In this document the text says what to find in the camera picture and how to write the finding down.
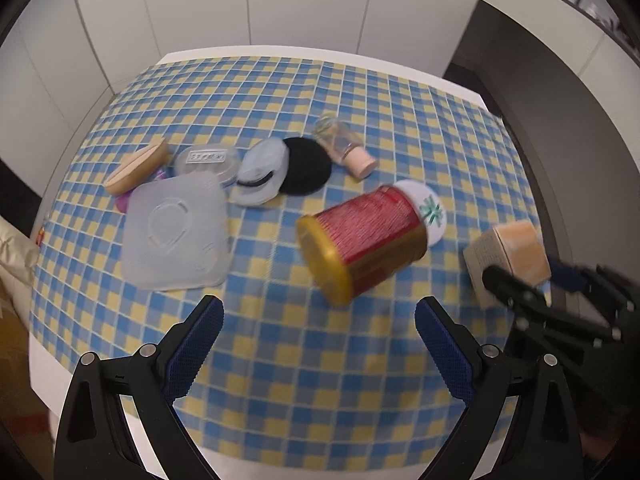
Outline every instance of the small box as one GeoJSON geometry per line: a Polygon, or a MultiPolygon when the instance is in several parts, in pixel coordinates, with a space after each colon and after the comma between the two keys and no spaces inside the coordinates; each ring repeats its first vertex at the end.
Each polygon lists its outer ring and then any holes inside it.
{"type": "Polygon", "coordinates": [[[482,272],[490,265],[508,270],[530,286],[538,286],[551,277],[545,248],[528,220],[488,229],[472,241],[463,254],[481,308],[499,304],[482,284],[482,272]]]}

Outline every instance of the black round sponge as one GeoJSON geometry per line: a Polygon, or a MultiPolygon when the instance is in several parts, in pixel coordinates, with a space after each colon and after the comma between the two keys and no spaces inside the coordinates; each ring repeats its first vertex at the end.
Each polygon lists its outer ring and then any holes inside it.
{"type": "Polygon", "coordinates": [[[289,149],[289,169],[280,192],[304,196],[320,189],[331,176],[332,162],[320,144],[305,137],[284,139],[289,149]]]}

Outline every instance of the yellow lid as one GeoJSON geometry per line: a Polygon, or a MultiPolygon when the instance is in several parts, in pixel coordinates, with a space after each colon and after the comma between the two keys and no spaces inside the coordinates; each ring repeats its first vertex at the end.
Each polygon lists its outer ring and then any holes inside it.
{"type": "Polygon", "coordinates": [[[353,299],[353,283],[331,238],[315,216],[296,222],[296,238],[309,272],[332,306],[347,306],[353,299]]]}

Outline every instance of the bottle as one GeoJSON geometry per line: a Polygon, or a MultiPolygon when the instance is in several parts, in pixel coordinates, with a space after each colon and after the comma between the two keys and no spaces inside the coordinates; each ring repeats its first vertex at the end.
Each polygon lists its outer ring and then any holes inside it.
{"type": "Polygon", "coordinates": [[[362,141],[333,114],[318,119],[313,135],[332,161],[347,168],[359,180],[378,167],[378,161],[362,147],[362,141]]]}

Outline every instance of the green palm tree logo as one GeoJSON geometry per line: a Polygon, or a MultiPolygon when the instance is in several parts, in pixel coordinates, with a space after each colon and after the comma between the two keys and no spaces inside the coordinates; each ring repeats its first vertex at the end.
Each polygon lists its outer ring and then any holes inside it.
{"type": "Polygon", "coordinates": [[[428,225],[433,224],[433,222],[436,222],[438,227],[442,225],[443,211],[440,205],[435,203],[432,195],[424,199],[424,205],[420,206],[420,214],[422,215],[422,221],[428,220],[428,225]]]}

